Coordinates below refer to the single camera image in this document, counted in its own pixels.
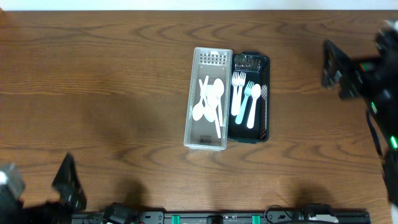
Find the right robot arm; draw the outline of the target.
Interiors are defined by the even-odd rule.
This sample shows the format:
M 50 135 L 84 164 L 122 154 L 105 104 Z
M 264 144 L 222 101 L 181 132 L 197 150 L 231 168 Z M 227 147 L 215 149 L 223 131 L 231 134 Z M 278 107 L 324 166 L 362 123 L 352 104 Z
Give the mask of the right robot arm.
M 321 86 L 339 86 L 341 100 L 361 98 L 366 120 L 382 160 L 388 201 L 397 206 L 397 29 L 380 30 L 375 57 L 351 58 L 331 40 L 323 41 Z

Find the white spoon bowl down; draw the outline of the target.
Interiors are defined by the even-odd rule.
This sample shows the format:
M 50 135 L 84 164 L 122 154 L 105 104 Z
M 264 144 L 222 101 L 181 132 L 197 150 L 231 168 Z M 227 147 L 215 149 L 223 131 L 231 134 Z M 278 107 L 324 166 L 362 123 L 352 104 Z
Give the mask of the white spoon bowl down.
M 201 79 L 199 79 L 199 84 L 200 84 L 200 88 L 201 88 L 201 91 L 202 91 L 202 88 L 204 88 L 203 87 L 203 82 L 202 82 L 202 80 Z M 204 106 L 204 108 L 205 108 L 205 110 L 204 110 L 204 116 L 205 116 L 205 118 L 207 119 L 207 121 L 209 121 L 210 123 L 212 123 L 212 122 L 214 122 L 214 116 L 213 115 L 211 115 L 211 111 L 210 111 L 210 106 L 208 105 L 208 102 L 207 102 L 207 97 L 205 96 L 205 98 L 204 98 L 204 102 L 205 102 L 205 106 Z

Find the white plastic spoon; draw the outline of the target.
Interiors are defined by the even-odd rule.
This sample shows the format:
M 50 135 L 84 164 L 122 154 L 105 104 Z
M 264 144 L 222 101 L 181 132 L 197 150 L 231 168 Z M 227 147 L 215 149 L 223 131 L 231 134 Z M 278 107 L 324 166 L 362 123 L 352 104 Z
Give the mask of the white plastic spoon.
M 216 94 L 216 97 L 218 99 L 218 119 L 220 126 L 223 127 L 223 111 L 222 111 L 222 105 L 221 105 L 221 97 L 223 96 L 224 93 L 224 83 L 220 78 L 215 79 L 213 83 L 213 91 Z

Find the white spoon crossed under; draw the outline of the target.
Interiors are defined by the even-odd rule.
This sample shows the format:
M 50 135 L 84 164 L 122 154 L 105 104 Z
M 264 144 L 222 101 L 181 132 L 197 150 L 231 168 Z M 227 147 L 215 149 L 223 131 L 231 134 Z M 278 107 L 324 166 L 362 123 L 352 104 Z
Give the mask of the white spoon crossed under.
M 220 123 L 219 123 L 218 115 L 217 115 L 217 112 L 216 112 L 216 109 L 217 109 L 217 106 L 218 106 L 217 97 L 215 95 L 208 95 L 207 102 L 208 102 L 208 105 L 211 108 L 210 109 L 211 115 L 213 115 L 214 119 L 215 119 L 214 123 L 215 123 L 217 137 L 220 139 L 221 138 Z

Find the white spoon diagonal top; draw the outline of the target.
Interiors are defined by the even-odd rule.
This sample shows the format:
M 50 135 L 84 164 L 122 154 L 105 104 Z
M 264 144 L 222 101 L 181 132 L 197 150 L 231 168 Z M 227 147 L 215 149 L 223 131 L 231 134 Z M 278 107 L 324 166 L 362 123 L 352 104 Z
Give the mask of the white spoon diagonal top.
M 205 93 L 206 93 L 206 88 L 207 88 L 207 84 L 208 84 L 208 79 L 209 79 L 208 75 L 205 77 L 205 81 L 202 81 L 201 79 L 199 79 L 200 100 L 193 107 L 192 116 L 193 116 L 194 121 L 200 120 L 201 117 L 204 115 L 205 106 L 203 103 L 205 101 Z

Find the pinkish white plastic fork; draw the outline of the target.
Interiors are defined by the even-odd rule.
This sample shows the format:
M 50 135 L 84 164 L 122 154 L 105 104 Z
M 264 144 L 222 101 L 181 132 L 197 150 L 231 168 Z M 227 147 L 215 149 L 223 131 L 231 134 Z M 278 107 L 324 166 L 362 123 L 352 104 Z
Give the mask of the pinkish white plastic fork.
M 239 75 L 237 72 L 234 72 L 234 76 L 236 77 L 234 86 L 236 87 L 237 93 L 236 93 L 233 115 L 237 116 L 239 114 L 239 109 L 241 106 L 243 86 L 245 85 L 246 82 L 246 72 L 241 72 Z

